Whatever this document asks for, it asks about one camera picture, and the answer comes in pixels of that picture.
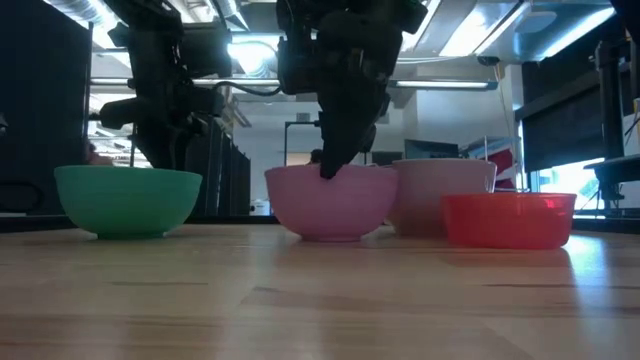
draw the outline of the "black cable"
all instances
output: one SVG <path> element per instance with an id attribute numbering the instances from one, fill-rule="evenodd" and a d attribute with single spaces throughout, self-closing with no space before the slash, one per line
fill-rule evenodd
<path id="1" fill-rule="evenodd" d="M 264 96 L 264 97 L 278 95 L 280 91 L 282 91 L 282 89 L 279 86 L 272 91 L 258 91 L 244 85 L 236 84 L 233 81 L 221 81 L 213 86 L 213 91 L 216 91 L 219 87 L 222 87 L 222 86 L 231 86 L 236 89 L 242 90 L 247 94 Z"/>
<path id="2" fill-rule="evenodd" d="M 216 12 L 218 13 L 218 17 L 220 18 L 220 22 L 222 23 L 222 26 L 229 30 L 229 28 L 227 27 L 227 19 L 224 18 L 224 14 L 222 13 L 222 7 L 220 6 L 220 3 L 218 2 L 218 0 L 209 0 L 212 4 L 213 7 L 216 8 Z"/>
<path id="3" fill-rule="evenodd" d="M 640 108 L 636 111 L 636 116 L 635 116 L 635 119 L 633 120 L 633 124 L 631 124 L 629 129 L 627 129 L 627 131 L 624 132 L 625 135 L 631 134 L 631 131 L 633 131 L 633 128 L 635 128 L 636 125 L 638 125 L 638 122 L 640 122 L 640 116 L 638 115 L 640 115 Z"/>
<path id="4" fill-rule="evenodd" d="M 44 202 L 44 192 L 36 185 L 28 181 L 0 181 L 0 188 L 11 187 L 28 188 L 33 190 L 35 194 L 35 200 L 33 204 L 27 208 L 13 208 L 0 203 L 0 211 L 10 213 L 30 213 L 32 211 L 38 210 L 42 206 L 42 203 Z"/>
<path id="5" fill-rule="evenodd" d="M 268 43 L 264 42 L 264 41 L 260 41 L 260 40 L 247 40 L 247 41 L 242 41 L 242 38 L 236 38 L 236 39 L 240 39 L 238 40 L 237 43 L 234 43 L 234 45 L 242 45 L 242 44 L 253 44 L 253 45 L 260 45 L 260 46 L 264 46 L 265 48 L 269 49 L 271 52 L 273 52 L 273 56 L 277 57 L 278 56 L 278 50 L 276 50 L 273 46 L 269 45 Z"/>

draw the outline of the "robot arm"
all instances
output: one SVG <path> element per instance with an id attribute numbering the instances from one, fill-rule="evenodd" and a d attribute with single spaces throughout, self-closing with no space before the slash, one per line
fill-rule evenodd
<path id="1" fill-rule="evenodd" d="M 164 0 L 105 0 L 127 23 L 110 32 L 129 50 L 137 97 L 106 104 L 103 125 L 134 122 L 134 142 L 154 167 L 184 168 L 192 136 L 219 115 L 223 100 L 193 78 L 231 76 L 231 33 L 214 24 L 182 24 Z M 427 14 L 417 0 L 278 0 L 278 78 L 286 94 L 317 93 L 324 141 L 321 176 L 333 178 L 358 152 L 370 149 L 375 123 L 402 46 Z M 312 39 L 312 31 L 317 31 Z"/>
<path id="2" fill-rule="evenodd" d="M 640 22 L 638 22 L 640 2 L 637 0 L 611 0 L 611 5 L 613 5 L 618 15 L 622 18 L 633 41 L 635 41 L 636 44 L 640 44 Z"/>
<path id="3" fill-rule="evenodd" d="M 375 123 L 389 107 L 386 87 L 402 32 L 415 33 L 427 9 L 404 0 L 278 0 L 276 12 L 287 35 L 278 48 L 282 91 L 318 94 L 320 175 L 330 179 L 371 148 Z"/>

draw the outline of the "wooden tabletop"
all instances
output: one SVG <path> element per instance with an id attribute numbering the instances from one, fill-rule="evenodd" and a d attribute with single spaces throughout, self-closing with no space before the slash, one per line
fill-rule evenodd
<path id="1" fill-rule="evenodd" d="M 640 238 L 451 249 L 277 226 L 0 235 L 0 359 L 639 359 Z"/>

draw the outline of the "red object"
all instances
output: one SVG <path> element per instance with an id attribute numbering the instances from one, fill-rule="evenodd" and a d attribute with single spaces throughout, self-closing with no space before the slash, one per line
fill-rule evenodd
<path id="1" fill-rule="evenodd" d="M 449 242 L 498 249 L 557 249 L 569 240 L 575 194 L 443 197 Z"/>
<path id="2" fill-rule="evenodd" d="M 504 149 L 495 154 L 489 155 L 489 161 L 498 166 L 498 175 L 503 171 L 513 167 L 513 154 L 511 149 Z"/>

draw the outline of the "green bowl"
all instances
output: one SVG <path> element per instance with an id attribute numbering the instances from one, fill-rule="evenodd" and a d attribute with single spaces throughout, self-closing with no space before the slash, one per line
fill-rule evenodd
<path id="1" fill-rule="evenodd" d="M 198 174 L 113 166 L 55 170 L 67 216 L 101 239 L 162 237 L 183 224 L 200 192 Z"/>

